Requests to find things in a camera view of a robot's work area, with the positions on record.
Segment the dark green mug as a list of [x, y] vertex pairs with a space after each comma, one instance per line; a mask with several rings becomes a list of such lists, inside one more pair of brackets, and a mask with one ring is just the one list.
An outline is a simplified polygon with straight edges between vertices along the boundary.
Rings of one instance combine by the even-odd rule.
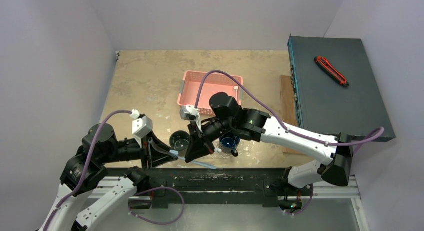
[[175, 151], [184, 151], [189, 145], [190, 135], [186, 131], [176, 131], [169, 138], [169, 146]]

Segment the dark blue mug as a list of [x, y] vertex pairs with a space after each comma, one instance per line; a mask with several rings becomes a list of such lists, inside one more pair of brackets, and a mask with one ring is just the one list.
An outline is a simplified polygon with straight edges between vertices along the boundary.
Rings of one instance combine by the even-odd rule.
[[219, 144], [223, 152], [230, 152], [234, 157], [239, 156], [237, 150], [241, 139], [233, 132], [228, 132], [219, 138]]

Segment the pink plastic basket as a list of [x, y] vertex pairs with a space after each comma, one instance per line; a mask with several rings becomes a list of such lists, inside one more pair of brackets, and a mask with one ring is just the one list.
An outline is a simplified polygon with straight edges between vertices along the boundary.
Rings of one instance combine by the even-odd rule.
[[[186, 71], [180, 88], [177, 99], [177, 104], [181, 106], [192, 105], [194, 106], [197, 100], [198, 91], [201, 82], [206, 75], [205, 72], [200, 71]], [[210, 108], [210, 98], [220, 92], [234, 97], [239, 105], [242, 104], [243, 90], [239, 86], [238, 91], [234, 91], [234, 86], [239, 86], [232, 79], [221, 73], [210, 74], [203, 84], [201, 95], [198, 103], [198, 109], [202, 116], [214, 116], [214, 112]]]

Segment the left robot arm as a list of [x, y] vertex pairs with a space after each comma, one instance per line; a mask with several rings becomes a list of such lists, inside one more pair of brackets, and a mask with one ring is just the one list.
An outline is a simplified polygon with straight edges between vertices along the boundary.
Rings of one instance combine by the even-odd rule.
[[164, 184], [151, 183], [145, 168], [129, 168], [113, 187], [94, 204], [83, 208], [86, 200], [108, 175], [106, 164], [141, 159], [148, 168], [176, 161], [177, 151], [157, 139], [152, 128], [142, 125], [134, 138], [119, 141], [114, 128], [101, 123], [82, 139], [77, 154], [67, 163], [60, 177], [53, 206], [41, 226], [42, 231], [92, 231], [108, 214], [130, 197], [164, 190]]

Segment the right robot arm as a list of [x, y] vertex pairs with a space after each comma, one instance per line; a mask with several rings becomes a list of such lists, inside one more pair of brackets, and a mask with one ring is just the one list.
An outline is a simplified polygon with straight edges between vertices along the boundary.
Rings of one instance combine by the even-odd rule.
[[286, 124], [266, 112], [242, 108], [234, 97], [224, 92], [214, 94], [209, 105], [215, 116], [205, 124], [194, 106], [186, 105], [180, 109], [181, 118], [190, 122], [186, 163], [218, 152], [213, 142], [233, 133], [245, 141], [287, 147], [314, 159], [291, 167], [284, 175], [280, 187], [288, 195], [320, 181], [338, 187], [349, 184], [353, 151], [345, 145], [351, 140], [348, 135], [318, 134]]

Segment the dark grey metal box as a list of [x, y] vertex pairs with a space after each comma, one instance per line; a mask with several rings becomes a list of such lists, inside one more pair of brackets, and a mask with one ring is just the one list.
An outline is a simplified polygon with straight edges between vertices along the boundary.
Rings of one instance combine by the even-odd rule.
[[[382, 127], [378, 142], [396, 138], [361, 39], [291, 36], [287, 47], [300, 128], [324, 135], [344, 133], [360, 141]], [[326, 58], [349, 85], [330, 78], [316, 57]]]

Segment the red black utility knife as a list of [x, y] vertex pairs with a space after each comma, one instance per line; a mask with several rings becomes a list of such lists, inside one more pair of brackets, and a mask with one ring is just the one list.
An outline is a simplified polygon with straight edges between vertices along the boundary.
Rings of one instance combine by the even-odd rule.
[[333, 81], [342, 87], [349, 87], [350, 84], [347, 78], [341, 74], [324, 56], [316, 56], [314, 58], [315, 64], [327, 74]]

